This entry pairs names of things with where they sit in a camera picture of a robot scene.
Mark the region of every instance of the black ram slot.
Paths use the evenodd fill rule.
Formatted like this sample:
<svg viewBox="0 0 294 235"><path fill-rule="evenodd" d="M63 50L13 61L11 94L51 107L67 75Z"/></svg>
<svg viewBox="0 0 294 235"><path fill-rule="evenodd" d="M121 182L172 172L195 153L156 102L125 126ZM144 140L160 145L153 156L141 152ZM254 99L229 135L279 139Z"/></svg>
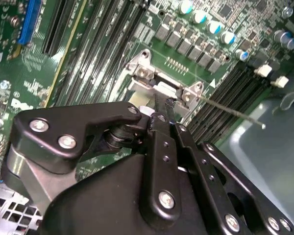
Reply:
<svg viewBox="0 0 294 235"><path fill-rule="evenodd" d="M101 72L102 68L104 67L107 59L109 58L109 56L112 53L113 50L113 45L115 45L118 41L118 37L120 35L120 33L122 32L122 29L124 28L126 21L132 11L130 5L132 4L132 2L128 1L126 2L126 4L123 6L123 10L125 10L124 13L120 13L118 15L118 17L116 18L116 23L114 24L114 29L111 33L111 36L109 38L109 40L107 42L105 42L104 46L101 47L100 49L97 49L97 60L95 63L95 66L93 68L92 74L90 76L91 79L89 79L89 81L93 81L96 80L99 73ZM87 85L87 89L83 95L83 97L81 98L80 104L85 104L87 98L91 95L92 92L92 83Z"/></svg>
<svg viewBox="0 0 294 235"><path fill-rule="evenodd" d="M53 10L46 38L43 44L43 53L54 56L63 38L65 28L74 10L76 0L59 0Z"/></svg>
<svg viewBox="0 0 294 235"><path fill-rule="evenodd" d="M252 69L239 63L211 99L243 113L267 87L269 84L265 79L255 76ZM205 104L188 127L197 143L216 142L237 120L237 117Z"/></svg>
<svg viewBox="0 0 294 235"><path fill-rule="evenodd" d="M100 85L99 85L99 90L96 92L95 97L92 99L92 102L98 102L98 99L102 96L104 90L106 89L106 85L109 81L109 79L112 79L111 87L113 86L114 82L116 81L116 73L119 71L119 63L122 58L122 54L126 48L126 45L129 40L132 39L139 23L141 22L142 17L145 14L145 9L144 8L139 8L139 10L136 12L135 19L131 20L130 25L128 26L126 33L122 37L120 47L117 51L117 53L114 56L114 60L109 63L108 68L106 70L106 73L104 75L104 78L102 79ZM108 96L106 98L109 98L111 94L111 90L108 92Z"/></svg>

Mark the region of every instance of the screw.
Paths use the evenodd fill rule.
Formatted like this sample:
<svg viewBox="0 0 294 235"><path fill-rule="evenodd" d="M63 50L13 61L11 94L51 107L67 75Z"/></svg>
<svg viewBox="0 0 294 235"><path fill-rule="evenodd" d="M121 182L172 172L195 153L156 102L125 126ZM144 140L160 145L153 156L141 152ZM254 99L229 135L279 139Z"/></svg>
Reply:
<svg viewBox="0 0 294 235"><path fill-rule="evenodd" d="M167 192L163 191L159 193L159 201L161 205L166 209L172 209L174 207L174 199Z"/></svg>
<svg viewBox="0 0 294 235"><path fill-rule="evenodd" d="M59 145L65 149L72 149L76 146L76 141L71 136L61 136L58 140Z"/></svg>
<svg viewBox="0 0 294 235"><path fill-rule="evenodd" d="M11 83L9 81L7 81L7 80L3 80L3 81L0 82L0 88L2 90L7 90L7 89L10 88L10 86L11 86Z"/></svg>
<svg viewBox="0 0 294 235"><path fill-rule="evenodd" d="M186 128L185 128L185 126L180 126L180 129L181 129L182 131L187 131Z"/></svg>
<svg viewBox="0 0 294 235"><path fill-rule="evenodd" d="M225 216L225 221L227 223L227 225L229 226L229 228L234 231L234 232L239 232L240 231L240 225L237 222L236 218L231 215L231 214L227 214Z"/></svg>
<svg viewBox="0 0 294 235"><path fill-rule="evenodd" d="M269 217L268 222L270 223L271 227L273 227L274 230L276 230L276 231L280 230L280 227L279 227L278 223L275 221L274 218Z"/></svg>
<svg viewBox="0 0 294 235"><path fill-rule="evenodd" d="M213 146L211 146L210 144L206 144L207 148L210 150L210 151L214 151L214 148Z"/></svg>
<svg viewBox="0 0 294 235"><path fill-rule="evenodd" d="M166 118L165 118L163 115L158 115L158 118L159 118L161 121L166 121Z"/></svg>
<svg viewBox="0 0 294 235"><path fill-rule="evenodd" d="M131 113L133 113L133 114L137 114L136 109L133 108L133 107L128 107L128 110L129 110Z"/></svg>
<svg viewBox="0 0 294 235"><path fill-rule="evenodd" d="M289 232L291 231L291 228L285 219L280 219L280 222L284 226L284 228L286 228L287 231L289 231Z"/></svg>
<svg viewBox="0 0 294 235"><path fill-rule="evenodd" d="M46 130L49 129L48 123L46 123L43 120L38 120L38 119L34 120L34 121L31 121L30 124L29 124L29 127L33 131L36 131L36 132L45 132Z"/></svg>

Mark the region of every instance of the ram slot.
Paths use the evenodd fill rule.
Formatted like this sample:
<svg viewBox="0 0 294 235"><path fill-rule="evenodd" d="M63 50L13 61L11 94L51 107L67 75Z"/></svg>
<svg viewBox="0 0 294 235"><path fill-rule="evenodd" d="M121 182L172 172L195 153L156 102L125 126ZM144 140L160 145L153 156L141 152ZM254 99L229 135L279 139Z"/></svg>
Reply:
<svg viewBox="0 0 294 235"><path fill-rule="evenodd" d="M96 95L93 98L91 98L89 103L96 103L100 101L99 99L102 97L103 92L105 91L106 86L109 83L110 79L112 79L112 81L110 81L111 87L113 86L114 82L117 79L117 74L119 73L121 69L119 65L122 59L122 55L126 49L127 43L133 38L134 33L139 23L141 22L142 17L144 16L144 13L145 13L145 9L140 7L134 12L133 17L129 23L129 26L127 27L126 32L124 36L122 37L118 50L116 50L115 54L111 57L113 58L113 60L107 64L107 69L105 71L103 79L101 80L98 86L98 90L96 90ZM110 93L111 93L111 90L109 89L109 92L105 101L108 100Z"/></svg>
<svg viewBox="0 0 294 235"><path fill-rule="evenodd" d="M76 0L57 1L43 44L44 54L54 56L57 53L75 2Z"/></svg>
<svg viewBox="0 0 294 235"><path fill-rule="evenodd" d="M132 4L132 2L127 1L126 4L122 6L121 13L114 19L112 33L106 34L105 38L103 38L100 43L95 55L96 61L93 63L92 73L86 85L86 90L83 96L77 101L78 104L85 104L87 102L88 97L92 95L94 87L96 87L96 82L100 79L100 73L104 73L106 64L109 63L111 57L114 56L115 49L119 46L118 40L120 35L122 35L125 24L133 10L131 7Z"/></svg>

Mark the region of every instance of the pcie slot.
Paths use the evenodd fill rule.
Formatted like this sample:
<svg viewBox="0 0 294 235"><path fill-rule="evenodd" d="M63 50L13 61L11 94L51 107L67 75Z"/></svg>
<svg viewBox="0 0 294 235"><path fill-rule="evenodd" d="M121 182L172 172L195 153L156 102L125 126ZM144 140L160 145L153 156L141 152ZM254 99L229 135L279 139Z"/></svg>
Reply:
<svg viewBox="0 0 294 235"><path fill-rule="evenodd" d="M259 84L253 82L252 80L249 80L247 83L245 82L244 87L239 92L236 93L235 91L233 91L231 94L228 95L229 99L227 99L227 101L223 103L223 105L237 110L240 105L246 102L245 99L249 99L252 97L252 92L255 88L257 88L257 86L259 86ZM196 136L196 141L206 140L208 133L210 133L211 131L216 132L219 125L224 125L223 117L227 114L228 113L220 109L216 110L212 114L212 117L208 119L208 121L204 124L206 128L200 128L197 130L198 135Z"/></svg>
<svg viewBox="0 0 294 235"><path fill-rule="evenodd" d="M240 112L245 112L250 105L252 105L252 103L266 90L266 88L264 86L258 87L258 89L253 92L253 95L251 97L248 97L245 102L243 103L243 106L239 107L238 109L240 110ZM226 123L226 125L221 125L219 124L219 126L215 129L214 133L210 133L209 136L207 136L207 139L212 142L215 143L217 142L221 136L226 133L229 128L238 120L237 117L230 115L230 114L226 114L227 119L223 119L222 121L224 121L224 123Z"/></svg>
<svg viewBox="0 0 294 235"><path fill-rule="evenodd" d="M235 66L235 68L228 75L223 84L212 95L211 99L215 102L220 102L222 98L226 95L226 93L240 81L240 74L242 74L242 72L243 70L241 69L241 64ZM200 110L200 117L202 117L203 119L206 118L211 111L212 109L209 106L204 105L203 108ZM198 125L199 120L197 120L195 117L188 126L192 134L197 129Z"/></svg>
<svg viewBox="0 0 294 235"><path fill-rule="evenodd" d="M74 10L76 0L59 0L54 7L46 38L43 43L43 53L53 56L57 53L67 27L70 15Z"/></svg>
<svg viewBox="0 0 294 235"><path fill-rule="evenodd" d="M105 64L109 61L109 58L113 55L113 50L115 49L115 46L118 44L119 36L121 35L121 32L123 28L125 27L125 24L127 22L127 19L132 11L132 8L130 5L132 2L127 1L126 4L123 5L121 13L118 14L117 18L115 19L114 29L109 37L108 40L104 42L104 44L101 44L100 47L96 51L96 62L94 63L92 73L90 75L90 79L88 79L88 84L86 85L86 91L84 92L83 96L78 101L78 104L85 104L89 96L91 95L93 88L95 86L95 83L98 79L99 73L103 72L102 69L105 67Z"/></svg>
<svg viewBox="0 0 294 235"><path fill-rule="evenodd" d="M130 21L130 25L127 27L127 30L125 32L125 36L122 37L120 47L117 50L117 53L112 57L113 60L108 64L107 70L105 72L104 78L101 80L98 90L96 91L96 95L92 100L90 101L91 103L98 102L100 97L102 96L103 92L106 89L106 85L109 82L110 79L111 81L111 87L109 89L108 95L106 96L106 99L104 101L108 101L108 98L111 94L112 91L112 86L114 82L117 79L117 73L119 72L119 66L120 61L122 59L122 55L126 49L127 42L131 40L134 36L134 33L141 22L142 17L144 16L145 9L144 8L138 8L138 10L135 12L135 19Z"/></svg>
<svg viewBox="0 0 294 235"><path fill-rule="evenodd" d="M238 99L235 99L235 98L240 96L242 92L243 93L246 92L246 89L248 89L249 86L253 86L251 78L248 80L239 81L232 89L230 89L226 93L226 97L223 100L219 101L219 103L226 107L234 108L232 106L233 101L236 101L236 100L238 102L241 101L240 98ZM209 129L213 127L216 121L219 121L218 118L223 112L222 110L212 107L210 105L208 105L208 109L211 110L209 112L209 115L203 118L200 118L201 122L197 126L196 134L193 135L195 141L199 140L200 137L203 136L206 131L209 131Z"/></svg>
<svg viewBox="0 0 294 235"><path fill-rule="evenodd" d="M86 34L83 36L81 42L82 47L78 50L76 59L71 64L71 72L67 74L67 86L64 89L66 100L64 105L72 104L73 99L76 97L83 83L83 72L85 68L90 65L91 62L91 53L92 50L89 50L94 45L97 34L103 31L106 21L109 20L110 8L114 6L115 9L116 1L105 2L101 0L97 4L97 8L94 10L92 17L88 23L88 26L85 30Z"/></svg>

